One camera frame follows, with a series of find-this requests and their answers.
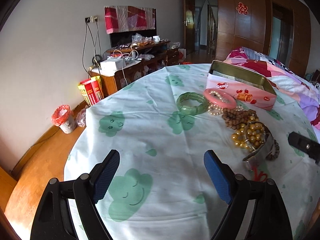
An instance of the green bracelet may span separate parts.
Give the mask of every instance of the green bracelet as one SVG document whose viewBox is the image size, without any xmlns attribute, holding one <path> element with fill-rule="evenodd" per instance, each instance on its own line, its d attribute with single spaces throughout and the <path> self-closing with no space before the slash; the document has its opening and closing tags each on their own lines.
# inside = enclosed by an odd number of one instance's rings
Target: green bracelet
<svg viewBox="0 0 320 240">
<path fill-rule="evenodd" d="M 200 103 L 199 106 L 184 106 L 182 104 L 185 100 L 195 100 Z M 177 99 L 177 107 L 182 114 L 185 115 L 197 115 L 203 114 L 208 111 L 209 102 L 208 100 L 201 94 L 187 92 L 181 94 Z"/>
</svg>

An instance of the red paper cut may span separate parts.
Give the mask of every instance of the red paper cut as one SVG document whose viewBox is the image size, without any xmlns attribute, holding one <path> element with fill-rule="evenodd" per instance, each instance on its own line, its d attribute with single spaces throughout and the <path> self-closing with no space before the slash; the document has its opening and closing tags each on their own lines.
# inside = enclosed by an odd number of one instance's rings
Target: red paper cut
<svg viewBox="0 0 320 240">
<path fill-rule="evenodd" d="M 241 2 L 239 2 L 238 7 L 236 9 L 240 14 L 244 14 L 244 15 L 248 14 L 248 7 Z"/>
</svg>

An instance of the white tablecloth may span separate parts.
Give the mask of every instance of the white tablecloth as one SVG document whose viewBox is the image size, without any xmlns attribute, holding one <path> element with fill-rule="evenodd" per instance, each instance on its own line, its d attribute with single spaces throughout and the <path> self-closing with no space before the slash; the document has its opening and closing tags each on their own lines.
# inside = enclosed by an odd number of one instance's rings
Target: white tablecloth
<svg viewBox="0 0 320 240">
<path fill-rule="evenodd" d="M 251 179 L 242 163 L 244 150 L 233 147 L 233 130 L 220 116 L 184 116 L 176 99 L 185 92 L 202 93 L 210 64 L 166 67 L 128 85 L 87 110 L 87 128 L 73 147 L 65 180 L 89 173 L 111 149 L 120 153 L 120 166 L 97 209 L 114 240 L 210 239 L 227 209 L 203 163 L 213 149 L 234 173 Z M 271 112 L 257 111 L 280 146 L 279 158 L 260 171 L 273 178 L 281 192 L 297 238 L 303 232 L 320 196 L 320 168 L 289 146 L 296 131 L 316 140 L 298 103 L 277 92 Z M 70 200 L 79 239 L 87 239 Z M 245 217 L 238 239 L 250 222 Z"/>
</svg>

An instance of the cookie box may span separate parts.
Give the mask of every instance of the cookie box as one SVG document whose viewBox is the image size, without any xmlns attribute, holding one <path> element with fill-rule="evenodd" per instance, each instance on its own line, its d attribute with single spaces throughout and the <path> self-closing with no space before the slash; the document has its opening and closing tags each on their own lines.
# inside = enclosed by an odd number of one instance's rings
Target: cookie box
<svg viewBox="0 0 320 240">
<path fill-rule="evenodd" d="M 252 70 L 214 60 L 206 88 L 221 90 L 234 99 L 270 111 L 277 95 L 268 79 Z"/>
</svg>

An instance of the white wall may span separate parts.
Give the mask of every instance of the white wall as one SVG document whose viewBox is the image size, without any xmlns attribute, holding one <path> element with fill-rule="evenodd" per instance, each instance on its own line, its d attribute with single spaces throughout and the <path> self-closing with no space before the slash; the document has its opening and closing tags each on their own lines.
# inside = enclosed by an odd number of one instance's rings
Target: white wall
<svg viewBox="0 0 320 240">
<path fill-rule="evenodd" d="M 319 56 L 320 56 L 320 24 L 316 17 L 310 11 L 311 20 L 311 46 L 310 55 L 307 66 L 307 73 L 312 73 L 317 69 L 320 70 Z"/>
<path fill-rule="evenodd" d="M 196 0 L 196 7 L 201 7 L 204 0 Z M 201 12 L 201 31 L 200 31 L 200 45 L 207 45 L 207 32 L 208 32 L 208 4 L 218 5 L 218 0 L 205 0 Z M 218 22 L 218 8 L 213 8 L 213 15 Z"/>
<path fill-rule="evenodd" d="M 57 106 L 83 100 L 77 84 L 87 78 L 84 18 L 99 15 L 101 47 L 110 48 L 105 5 L 156 8 L 158 34 L 183 40 L 182 0 L 21 0 L 0 32 L 0 165 L 7 171 L 51 127 Z M 88 67 L 93 46 L 87 41 Z"/>
</svg>

